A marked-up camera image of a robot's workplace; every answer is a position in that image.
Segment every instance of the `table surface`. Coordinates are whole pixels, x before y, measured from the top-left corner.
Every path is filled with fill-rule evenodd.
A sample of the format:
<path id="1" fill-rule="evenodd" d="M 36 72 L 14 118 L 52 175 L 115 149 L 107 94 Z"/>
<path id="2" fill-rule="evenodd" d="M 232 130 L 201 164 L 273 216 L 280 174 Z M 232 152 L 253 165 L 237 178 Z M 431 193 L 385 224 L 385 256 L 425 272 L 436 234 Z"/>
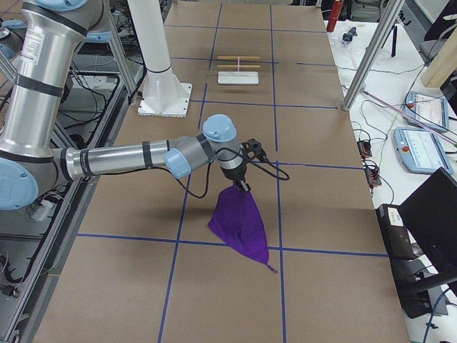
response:
<path id="1" fill-rule="evenodd" d="M 137 104 L 116 144 L 231 116 L 291 175 L 247 174 L 279 273 L 207 228 L 229 186 L 219 168 L 203 200 L 161 171 L 102 177 L 34 341 L 409 342 L 319 9 L 177 2 L 166 35 L 174 73 L 194 86 L 188 115 L 139 116 Z M 260 56 L 260 84 L 218 85 L 218 55 Z"/>
<path id="2" fill-rule="evenodd" d="M 344 32 L 348 31 L 351 27 L 357 28 L 358 36 L 353 41 L 353 46 L 344 47 L 341 44 L 341 37 Z M 328 34 L 329 41 L 331 42 L 333 57 L 336 62 L 338 74 L 340 77 L 341 84 L 348 86 L 351 83 L 355 71 L 350 71 L 343 68 L 356 69 L 363 58 L 363 52 L 368 46 L 374 31 L 376 30 L 377 24 L 375 23 L 359 23 L 359 22 L 338 22 L 336 29 L 332 34 Z M 416 51 L 413 43 L 408 37 L 405 29 L 402 26 L 398 26 L 398 40 L 396 56 L 391 57 L 391 37 L 389 37 L 384 49 L 380 50 L 376 60 L 371 69 L 379 71 L 394 71 L 396 73 L 415 69 L 418 66 L 423 66 L 423 60 L 419 53 Z M 412 85 L 414 79 L 419 74 L 425 72 L 426 68 L 421 71 L 422 68 L 416 70 L 398 74 L 381 73 L 377 71 L 370 71 L 365 81 L 366 91 L 383 99 L 389 104 L 402 104 L 404 97 Z M 431 96 L 440 96 L 442 92 L 440 89 L 426 88 L 421 81 L 420 76 L 417 78 L 412 88 L 414 91 L 419 91 L 424 94 L 430 94 Z M 363 112 L 361 106 L 363 101 L 370 99 L 368 96 L 359 95 L 356 98 L 354 105 L 351 108 L 351 120 L 353 121 L 353 128 L 366 130 L 372 138 L 379 137 L 383 138 L 383 135 L 367 125 L 363 115 L 365 115 L 367 122 L 380 129 L 381 131 L 388 134 L 388 140 L 386 146 L 383 149 L 382 157 L 381 150 L 383 142 L 377 140 L 372 142 L 373 158 L 377 164 L 381 163 L 381 176 L 393 187 L 395 191 L 394 204 L 401 204 L 412 192 L 414 192 L 427 178 L 425 174 L 412 174 L 408 173 L 401 163 L 398 153 L 395 150 L 393 141 L 393 130 L 396 127 L 413 127 L 406 123 L 406 121 L 398 115 L 395 122 L 393 120 L 396 117 L 396 113 L 392 109 L 383 109 L 370 102 L 366 102 L 363 105 Z M 454 118 L 452 108 L 449 106 L 449 115 Z M 451 130 L 457 131 L 457 122 L 450 121 Z M 355 131 L 355 136 L 358 138 L 358 131 Z M 455 136 L 452 134 L 446 134 L 453 139 Z M 448 151 L 455 151 L 449 143 L 440 139 L 443 148 Z M 449 161 L 452 164 L 454 170 L 457 170 L 456 159 L 457 155 L 448 155 Z M 383 185 L 374 189 L 373 193 L 373 205 L 375 208 L 381 204 L 388 204 L 391 201 L 391 190 Z M 428 266 L 431 263 L 426 257 L 421 257 L 424 265 Z M 434 268 L 430 268 L 431 272 L 436 272 Z M 452 302 L 456 302 L 454 294 L 447 293 L 447 296 Z M 430 330 L 428 336 L 428 342 L 439 342 L 441 340 L 452 341 L 454 337 L 457 337 L 457 309 L 453 306 L 447 306 L 449 316 L 435 317 L 433 323 L 439 326 L 439 329 Z M 417 319 L 409 319 L 407 316 L 406 323 L 408 325 L 409 334 L 411 340 L 422 342 L 423 335 L 426 329 L 425 323 L 428 321 L 429 315 L 424 315 Z"/>

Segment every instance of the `white table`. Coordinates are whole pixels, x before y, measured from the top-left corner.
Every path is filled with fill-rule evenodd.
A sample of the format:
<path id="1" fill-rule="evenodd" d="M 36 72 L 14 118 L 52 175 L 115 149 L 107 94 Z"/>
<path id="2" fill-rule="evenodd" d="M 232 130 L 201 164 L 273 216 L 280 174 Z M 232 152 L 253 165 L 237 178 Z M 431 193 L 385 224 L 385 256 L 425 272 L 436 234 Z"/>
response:
<path id="1" fill-rule="evenodd" d="M 376 23 L 359 23 L 350 21 L 339 21 L 336 25 L 335 31 L 328 34 L 329 41 L 331 42 L 333 57 L 336 65 L 341 68 L 356 69 L 360 64 L 365 48 L 368 46 L 371 37 L 376 29 Z M 357 28 L 357 37 L 354 37 L 353 42 L 350 46 L 345 47 L 341 43 L 341 38 L 344 32 L 347 32 L 351 27 Z M 418 66 L 423 65 L 423 60 L 416 51 L 413 43 L 408 37 L 408 34 L 402 26 L 398 26 L 398 38 L 397 38 L 397 49 L 396 56 L 391 57 L 391 36 L 389 37 L 384 49 L 380 50 L 376 60 L 371 69 L 383 70 L 383 71 L 394 71 L 402 72 L 411 69 L 415 69 Z M 389 104 L 401 104 L 404 100 L 406 92 L 409 90 L 413 80 L 421 68 L 410 71 L 404 74 L 389 74 L 381 73 L 376 71 L 370 71 L 365 81 L 366 91 L 377 96 L 380 99 L 388 102 Z M 352 78 L 355 75 L 355 71 L 338 69 L 341 84 L 349 86 Z M 412 90 L 421 91 L 431 96 L 442 95 L 440 89 L 426 88 L 421 82 L 421 78 L 418 77 Z M 358 95 L 354 105 L 351 108 L 351 120 L 353 122 L 354 129 L 366 130 L 371 138 L 383 137 L 382 133 L 369 127 L 363 114 L 361 112 L 361 104 L 364 100 L 370 99 L 364 95 Z M 414 192 L 427 178 L 428 175 L 412 174 L 408 173 L 401 163 L 401 160 L 396 153 L 393 130 L 396 127 L 409 126 L 406 121 L 399 114 L 393 123 L 393 119 L 396 116 L 396 112 L 392 109 L 383 109 L 372 103 L 366 102 L 363 105 L 363 112 L 368 120 L 368 123 L 380 129 L 388 134 L 388 140 L 383 149 L 382 161 L 381 161 L 381 147 L 383 145 L 382 140 L 377 139 L 372 142 L 372 153 L 371 158 L 377 164 L 381 164 L 381 176 L 392 186 L 395 191 L 394 204 L 401 204 L 412 192 Z M 449 107 L 450 116 L 456 117 L 452 108 Z M 451 130 L 457 131 L 457 122 L 450 121 Z M 356 138 L 358 138 L 359 131 L 354 132 Z M 366 134 L 361 134 L 361 139 L 366 139 Z M 443 148 L 446 151 L 455 151 L 456 148 L 452 147 L 447 142 L 441 139 Z M 453 177 L 457 175 L 457 155 L 448 155 L 450 163 L 454 170 Z M 376 187 L 373 192 L 373 205 L 377 208 L 381 204 L 388 204 L 391 201 L 392 193 L 387 185 L 383 184 L 381 187 Z M 428 266 L 430 262 L 425 257 L 421 257 L 423 263 Z M 435 269 L 430 268 L 431 272 L 436 272 Z M 446 294 L 448 298 L 456 303 L 456 297 L 451 292 Z M 457 337 L 457 308 L 454 306 L 447 306 L 449 311 L 448 316 L 435 316 L 433 323 L 439 326 L 439 329 L 430 329 L 428 333 L 427 342 L 439 342 L 441 340 L 447 340 L 454 342 Z M 428 321 L 429 315 L 424 315 L 416 319 L 410 319 L 405 315 L 406 324 L 408 326 L 411 341 L 422 342 L 423 335 L 426 330 L 426 322 Z"/>

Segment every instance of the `purple fabric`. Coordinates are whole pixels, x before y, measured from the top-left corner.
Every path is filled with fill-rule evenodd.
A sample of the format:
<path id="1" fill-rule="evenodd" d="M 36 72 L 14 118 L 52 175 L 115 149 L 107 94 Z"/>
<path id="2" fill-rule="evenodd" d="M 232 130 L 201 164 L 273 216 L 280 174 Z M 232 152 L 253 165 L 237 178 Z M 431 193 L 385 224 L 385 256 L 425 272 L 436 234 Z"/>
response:
<path id="1" fill-rule="evenodd" d="M 240 192 L 235 184 L 223 190 L 209 227 L 240 254 L 268 266 L 265 229 L 250 192 Z"/>

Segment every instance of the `monitor stand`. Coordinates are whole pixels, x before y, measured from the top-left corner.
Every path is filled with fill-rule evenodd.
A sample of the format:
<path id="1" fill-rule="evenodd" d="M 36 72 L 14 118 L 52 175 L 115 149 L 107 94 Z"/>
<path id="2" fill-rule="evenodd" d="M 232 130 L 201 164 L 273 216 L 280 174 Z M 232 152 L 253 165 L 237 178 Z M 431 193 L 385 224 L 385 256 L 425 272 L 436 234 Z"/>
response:
<path id="1" fill-rule="evenodd" d="M 413 259 L 411 261 L 404 261 L 400 259 L 392 259 L 391 268 L 393 279 L 397 285 L 406 283 L 414 283 L 418 281 L 418 278 L 424 279 L 426 277 L 433 276 L 433 274 L 428 273 L 425 269 L 425 266 L 419 259 Z M 415 293 L 412 295 L 398 295 L 400 299 L 401 307 L 405 310 L 406 314 L 410 318 L 416 318 L 423 314 L 431 313 L 436 300 L 441 295 L 443 290 L 440 286 L 430 288 L 426 291 Z M 446 309 L 446 296 L 445 299 L 442 299 L 438 306 L 436 307 L 435 314 L 447 315 L 448 311 Z"/>

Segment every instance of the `red cylinder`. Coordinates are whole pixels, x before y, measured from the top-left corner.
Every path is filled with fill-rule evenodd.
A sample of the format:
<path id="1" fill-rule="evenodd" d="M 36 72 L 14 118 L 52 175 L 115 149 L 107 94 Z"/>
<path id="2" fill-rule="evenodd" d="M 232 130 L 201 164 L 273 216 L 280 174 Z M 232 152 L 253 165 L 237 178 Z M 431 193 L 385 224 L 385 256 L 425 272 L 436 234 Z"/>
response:
<path id="1" fill-rule="evenodd" d="M 335 29 L 336 22 L 343 8 L 343 0 L 335 0 L 330 12 L 330 18 L 328 18 L 327 32 L 333 32 Z"/>

